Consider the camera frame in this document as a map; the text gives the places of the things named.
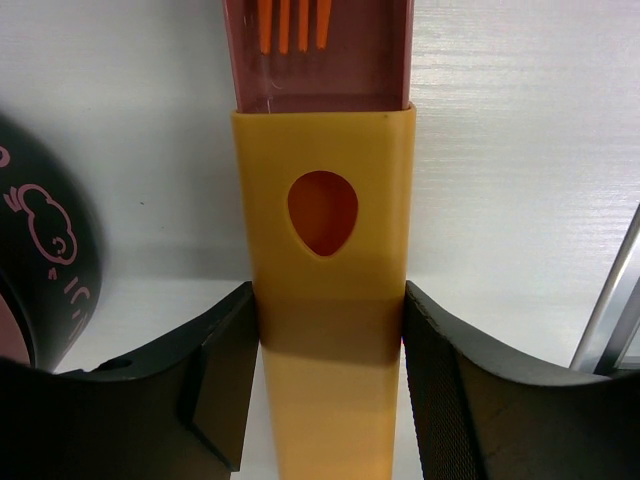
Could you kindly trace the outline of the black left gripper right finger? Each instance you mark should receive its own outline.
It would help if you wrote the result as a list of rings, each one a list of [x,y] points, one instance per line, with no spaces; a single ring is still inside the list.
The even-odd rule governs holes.
[[[639,375],[532,357],[446,311],[417,285],[403,343],[427,479],[635,479]]]

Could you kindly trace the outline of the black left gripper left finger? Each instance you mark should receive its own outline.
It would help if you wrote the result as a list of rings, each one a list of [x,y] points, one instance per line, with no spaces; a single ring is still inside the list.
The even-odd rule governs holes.
[[[243,283],[94,370],[1,363],[5,479],[227,479],[241,466],[258,350]]]

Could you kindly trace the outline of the black steel lunch bowl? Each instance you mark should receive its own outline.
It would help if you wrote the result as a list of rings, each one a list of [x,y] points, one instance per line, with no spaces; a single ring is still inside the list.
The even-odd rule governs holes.
[[[102,239],[93,208],[35,134],[1,117],[3,353],[55,370],[93,317]]]

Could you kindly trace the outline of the dark red cutlery tray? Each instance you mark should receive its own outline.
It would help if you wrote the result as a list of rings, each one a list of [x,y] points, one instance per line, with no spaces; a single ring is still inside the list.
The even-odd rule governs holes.
[[[328,46],[262,55],[256,1],[226,1],[241,113],[400,111],[409,105],[414,4],[333,0]]]

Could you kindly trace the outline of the orange plastic fork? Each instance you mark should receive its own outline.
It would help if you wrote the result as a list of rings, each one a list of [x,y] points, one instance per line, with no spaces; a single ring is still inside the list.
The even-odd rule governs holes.
[[[287,55],[293,50],[307,53],[311,46],[316,50],[327,48],[331,0],[258,0],[255,7],[258,46],[262,55],[272,51]]]

